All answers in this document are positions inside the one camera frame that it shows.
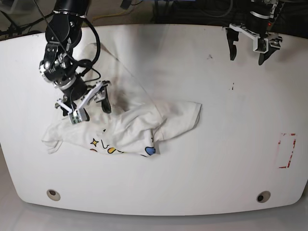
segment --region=cable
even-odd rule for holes
[[[85,81],[85,83],[99,80],[99,79],[102,77],[102,75],[101,75],[97,70],[95,70],[93,67],[91,68],[91,70],[93,70],[94,72],[96,72],[96,73],[98,74],[99,77],[98,77],[98,78],[95,78],[95,79],[87,80],[87,81]]]
[[[140,3],[143,3],[143,0],[140,1],[140,2],[138,2],[138,3],[136,3],[136,4],[131,4],[131,6],[137,6],[137,5],[139,5]]]
[[[92,23],[98,19],[101,19],[101,18],[106,18],[106,17],[113,17],[113,16],[120,16],[120,15],[123,15],[127,12],[127,10],[124,10],[120,13],[115,13],[115,14],[108,14],[108,15],[102,15],[102,16],[96,16],[96,17],[93,17],[92,18]]]
[[[224,16],[227,16],[231,12],[232,8],[233,8],[233,0],[230,0],[230,6],[229,6],[228,10],[221,15],[212,15],[212,14],[205,12],[204,10],[200,10],[200,11],[202,11],[202,13],[204,13],[206,16],[210,16],[210,17],[214,17],[214,18],[222,18]]]
[[[75,111],[75,107],[74,107],[73,101],[72,101],[72,93],[73,93],[74,89],[75,89],[75,88],[72,89],[71,94],[70,94],[70,97],[69,97],[69,100],[70,100],[70,102],[71,102],[71,108],[72,108],[73,111]]]
[[[47,21],[46,17],[44,16],[44,14],[42,13],[42,11],[40,10],[37,2],[35,0],[33,0],[34,4],[36,5],[40,15],[42,16],[42,18],[45,20],[46,24],[47,24],[47,27],[51,30],[53,36],[56,38],[56,40],[59,42],[61,48],[63,49],[63,51],[65,52],[65,54],[67,55],[67,57],[75,64],[77,64],[78,66],[80,67],[84,67],[86,68],[81,74],[79,74],[80,76],[84,76],[91,68],[92,66],[97,62],[99,56],[100,56],[100,53],[101,53],[101,43],[100,43],[100,38],[99,38],[99,35],[97,33],[97,31],[95,30],[94,26],[88,21],[87,18],[84,18],[84,22],[90,27],[90,29],[92,30],[92,32],[94,33],[95,35],[95,38],[96,38],[96,45],[97,45],[97,51],[96,51],[96,55],[95,55],[95,58],[94,60],[91,62],[91,65],[89,64],[85,64],[84,60],[83,61],[77,61],[76,59],[74,59],[70,54],[68,54],[66,52],[66,49],[64,48],[63,44],[60,42],[58,36],[56,35],[56,33],[54,32],[53,28],[49,25],[49,22]]]
[[[92,30],[92,32],[95,36],[95,40],[96,40],[96,54],[95,54],[95,57],[94,57],[94,59],[91,63],[91,66],[93,66],[97,62],[97,60],[99,59],[100,54],[101,54],[100,36],[98,35],[95,27],[89,22],[89,20],[87,18],[84,19],[84,22],[88,25],[88,27],[90,27],[90,29]]]
[[[157,17],[159,16],[159,9],[158,9],[158,0],[155,0],[155,10]]]
[[[66,49],[64,48],[63,44],[60,42],[58,36],[56,35],[56,33],[54,32],[53,28],[49,25],[49,22],[47,21],[46,17],[44,16],[43,12],[40,10],[39,5],[37,4],[37,2],[35,0],[33,0],[34,4],[37,7],[37,10],[39,11],[40,15],[44,18],[47,27],[50,29],[50,31],[52,32],[53,36],[57,39],[57,41],[60,43],[61,48],[63,49],[63,51],[66,53],[66,55],[73,61],[73,62],[77,62],[72,56],[70,56],[67,52]]]
[[[169,3],[170,3],[170,1],[169,1],[169,0],[167,0],[167,1],[166,1],[166,3],[165,3],[164,13],[163,13],[163,15],[166,15],[167,10],[168,10],[168,7],[169,7]]]
[[[27,32],[27,34],[29,34],[29,32],[30,32],[30,30],[32,29],[32,27],[33,27],[33,26],[31,26],[31,27],[29,28],[29,30],[28,30],[28,32]]]
[[[51,12],[50,14],[46,15],[45,18],[46,18],[46,19],[47,19],[47,18],[50,18],[50,17],[53,16],[53,15],[54,15],[54,12]],[[40,18],[40,19],[38,19],[38,20],[36,20],[36,21],[34,21],[34,22],[32,22],[32,23],[28,23],[28,24],[22,25],[22,26],[20,26],[20,27],[21,27],[23,30],[25,30],[25,29],[27,29],[27,28],[29,28],[29,27],[31,27],[31,26],[34,26],[34,25],[36,25],[36,24],[42,22],[42,21],[44,21],[44,18]]]

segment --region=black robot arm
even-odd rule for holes
[[[87,86],[82,79],[90,70],[101,77],[99,72],[93,69],[100,56],[101,44],[97,31],[85,17],[88,7],[89,0],[57,0],[53,19],[47,23],[45,33],[47,45],[44,59],[39,67],[43,78],[64,93],[63,99],[57,101],[56,107],[61,107],[64,116],[69,115],[72,123],[89,121],[84,106],[93,99],[97,103],[102,102],[104,112],[111,112],[107,96],[109,81],[99,81],[96,86]],[[82,37],[83,22],[89,26],[96,38],[97,51],[92,61],[87,59],[77,61],[73,58],[73,48],[79,44]],[[85,69],[78,74],[76,73],[78,67]],[[80,98],[83,101],[77,107],[74,101]]]
[[[230,24],[226,29],[230,59],[233,61],[236,57],[234,42],[239,40],[239,32],[242,32],[253,40],[253,51],[259,53],[259,65],[262,65],[281,47],[282,37],[268,30],[284,3],[280,0],[247,0],[247,3],[245,24]]]

